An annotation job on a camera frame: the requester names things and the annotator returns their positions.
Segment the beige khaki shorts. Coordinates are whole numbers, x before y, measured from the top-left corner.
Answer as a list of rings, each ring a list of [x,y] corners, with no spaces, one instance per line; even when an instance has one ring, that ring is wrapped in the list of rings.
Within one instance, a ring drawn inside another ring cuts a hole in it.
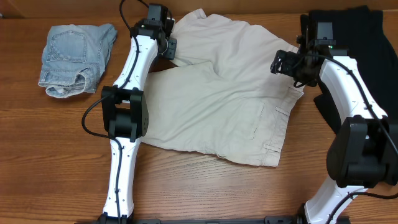
[[[297,48],[259,25],[197,9],[180,19],[174,68],[150,73],[143,142],[214,154],[238,164],[279,164],[290,112],[303,95],[271,73],[278,50]]]

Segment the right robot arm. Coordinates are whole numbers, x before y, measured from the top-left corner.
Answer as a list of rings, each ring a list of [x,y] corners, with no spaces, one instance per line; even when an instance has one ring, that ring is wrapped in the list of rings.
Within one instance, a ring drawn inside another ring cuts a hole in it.
[[[359,195],[391,200],[368,189],[397,184],[397,122],[376,103],[348,50],[339,47],[331,22],[302,21],[298,52],[278,50],[270,70],[294,79],[294,87],[319,85],[332,98],[341,127],[326,156],[328,176],[294,216],[265,223],[349,223],[344,209]]]

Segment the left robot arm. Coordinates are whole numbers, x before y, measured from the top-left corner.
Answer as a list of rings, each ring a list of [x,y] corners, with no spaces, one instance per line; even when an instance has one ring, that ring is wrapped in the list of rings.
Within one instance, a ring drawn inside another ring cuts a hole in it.
[[[147,17],[129,27],[131,47],[123,70],[111,86],[104,86],[97,105],[110,140],[111,170],[106,203],[98,223],[132,223],[132,186],[136,156],[149,126],[144,84],[159,58],[174,59],[177,48],[172,33],[175,20],[161,4],[147,5]]]

